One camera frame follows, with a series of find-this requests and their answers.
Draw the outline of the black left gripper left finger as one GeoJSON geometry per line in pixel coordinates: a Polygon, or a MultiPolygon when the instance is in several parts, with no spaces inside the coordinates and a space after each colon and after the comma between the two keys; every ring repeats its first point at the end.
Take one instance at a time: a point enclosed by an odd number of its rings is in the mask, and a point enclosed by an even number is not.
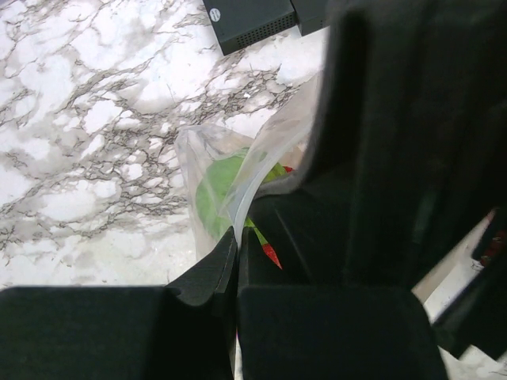
{"type": "Polygon", "coordinates": [[[3,290],[2,378],[233,378],[237,251],[228,230],[164,286],[3,290]]]}

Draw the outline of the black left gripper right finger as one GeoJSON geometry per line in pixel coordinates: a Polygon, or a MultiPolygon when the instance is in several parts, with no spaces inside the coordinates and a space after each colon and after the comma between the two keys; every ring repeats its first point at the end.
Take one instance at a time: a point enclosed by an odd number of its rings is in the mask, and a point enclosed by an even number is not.
{"type": "Polygon", "coordinates": [[[403,289],[297,285],[251,229],[239,251],[245,379],[445,379],[424,307],[403,289]]]}

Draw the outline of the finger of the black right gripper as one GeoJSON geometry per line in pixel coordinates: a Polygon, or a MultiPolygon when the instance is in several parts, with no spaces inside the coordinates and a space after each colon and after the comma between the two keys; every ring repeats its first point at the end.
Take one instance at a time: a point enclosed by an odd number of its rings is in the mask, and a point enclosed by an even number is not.
{"type": "Polygon", "coordinates": [[[347,253],[352,180],[324,176],[288,191],[284,180],[265,184],[249,210],[297,283],[338,285],[347,253]]]}

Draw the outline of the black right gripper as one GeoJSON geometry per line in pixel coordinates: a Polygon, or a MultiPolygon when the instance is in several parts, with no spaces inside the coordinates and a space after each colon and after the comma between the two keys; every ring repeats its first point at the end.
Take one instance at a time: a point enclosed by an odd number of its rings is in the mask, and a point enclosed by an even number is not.
{"type": "Polygon", "coordinates": [[[350,164],[318,308],[354,340],[490,211],[506,210],[506,4],[335,1],[306,182],[350,164]]]}

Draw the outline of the green toy lettuce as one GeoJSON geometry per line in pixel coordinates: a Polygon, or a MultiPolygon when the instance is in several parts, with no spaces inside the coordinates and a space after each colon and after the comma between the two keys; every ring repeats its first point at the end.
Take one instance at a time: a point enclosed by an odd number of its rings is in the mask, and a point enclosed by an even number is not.
{"type": "Polygon", "coordinates": [[[219,240],[232,224],[221,208],[248,149],[243,147],[228,157],[213,161],[197,186],[195,196],[197,215],[205,230],[216,240],[219,240]]]}

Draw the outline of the clear polka dot zip bag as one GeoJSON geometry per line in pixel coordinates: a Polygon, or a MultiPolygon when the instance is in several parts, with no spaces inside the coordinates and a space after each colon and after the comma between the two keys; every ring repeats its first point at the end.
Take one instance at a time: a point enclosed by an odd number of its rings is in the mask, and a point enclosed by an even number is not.
{"type": "Polygon", "coordinates": [[[249,148],[221,208],[232,222],[228,229],[240,241],[243,227],[253,224],[247,214],[257,190],[285,176],[287,169],[299,166],[314,121],[319,90],[320,76],[316,74],[299,87],[253,138],[211,124],[186,127],[179,132],[175,151],[187,189],[198,259],[210,253],[220,240],[205,230],[196,211],[196,189],[206,169],[213,161],[243,147],[249,148]]]}

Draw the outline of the red toy strawberry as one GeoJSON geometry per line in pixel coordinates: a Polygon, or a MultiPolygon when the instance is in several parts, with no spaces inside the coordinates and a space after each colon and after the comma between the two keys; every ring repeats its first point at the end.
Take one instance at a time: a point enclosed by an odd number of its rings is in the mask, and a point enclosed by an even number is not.
{"type": "Polygon", "coordinates": [[[266,243],[266,244],[263,244],[262,246],[262,249],[263,249],[263,252],[265,253],[265,255],[278,267],[278,268],[282,268],[281,264],[280,264],[280,261],[276,255],[276,252],[275,250],[273,249],[273,247],[269,244],[269,243],[266,243]]]}

